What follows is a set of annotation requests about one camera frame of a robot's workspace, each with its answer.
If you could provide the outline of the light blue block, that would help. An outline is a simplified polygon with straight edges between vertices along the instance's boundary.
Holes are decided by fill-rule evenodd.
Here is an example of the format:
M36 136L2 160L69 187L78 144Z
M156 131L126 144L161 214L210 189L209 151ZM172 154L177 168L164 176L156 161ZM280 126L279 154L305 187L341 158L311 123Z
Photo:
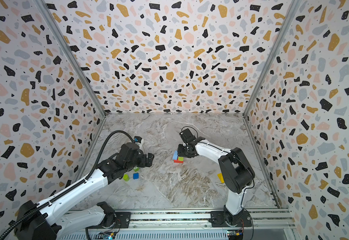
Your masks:
M174 151L172 159L173 160L177 160L178 159L178 151Z

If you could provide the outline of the red block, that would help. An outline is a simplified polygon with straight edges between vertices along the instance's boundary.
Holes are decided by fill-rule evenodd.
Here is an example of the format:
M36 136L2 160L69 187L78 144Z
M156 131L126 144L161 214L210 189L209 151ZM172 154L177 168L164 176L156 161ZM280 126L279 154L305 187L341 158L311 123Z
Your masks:
M184 161L179 161L179 160L173 160L174 163L179 163L179 164L183 164Z

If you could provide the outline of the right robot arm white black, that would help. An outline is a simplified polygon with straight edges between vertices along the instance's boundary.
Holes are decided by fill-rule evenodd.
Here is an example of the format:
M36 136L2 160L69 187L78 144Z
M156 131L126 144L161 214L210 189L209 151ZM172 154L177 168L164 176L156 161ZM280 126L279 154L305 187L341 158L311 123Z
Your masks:
M224 221L229 226L241 222L244 213L244 196L255 185L255 172L240 148L227 149L210 143L203 137L196 137L191 127L182 128L179 133L183 143L178 145L178 156L194 158L206 157L220 167L225 185L229 189L224 205Z

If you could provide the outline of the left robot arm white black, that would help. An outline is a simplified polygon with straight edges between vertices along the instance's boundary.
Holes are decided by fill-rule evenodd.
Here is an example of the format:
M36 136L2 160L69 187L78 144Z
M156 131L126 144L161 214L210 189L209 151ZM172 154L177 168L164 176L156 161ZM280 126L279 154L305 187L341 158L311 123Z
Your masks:
M118 153L101 161L92 174L38 203L28 201L18 213L14 235L19 240L58 240L78 230L116 223L115 213L107 203L70 214L69 210L83 199L111 184L135 167L149 168L154 154L144 154L136 143L126 143Z

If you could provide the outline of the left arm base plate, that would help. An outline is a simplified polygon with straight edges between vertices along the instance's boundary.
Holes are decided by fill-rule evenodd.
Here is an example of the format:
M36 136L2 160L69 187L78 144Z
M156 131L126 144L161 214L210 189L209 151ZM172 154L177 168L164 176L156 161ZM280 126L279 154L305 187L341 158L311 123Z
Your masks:
M89 229L127 229L130 219L131 212L115 212L113 215L107 214L99 225L91 226Z

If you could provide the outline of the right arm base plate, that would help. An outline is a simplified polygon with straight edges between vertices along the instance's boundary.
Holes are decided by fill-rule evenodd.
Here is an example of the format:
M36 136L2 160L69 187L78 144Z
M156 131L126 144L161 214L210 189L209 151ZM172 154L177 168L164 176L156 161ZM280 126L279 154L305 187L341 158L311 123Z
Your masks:
M232 215L228 211L212 211L210 212L209 222L214 228L224 228L224 227L251 227L252 218L250 214L243 210L237 215Z

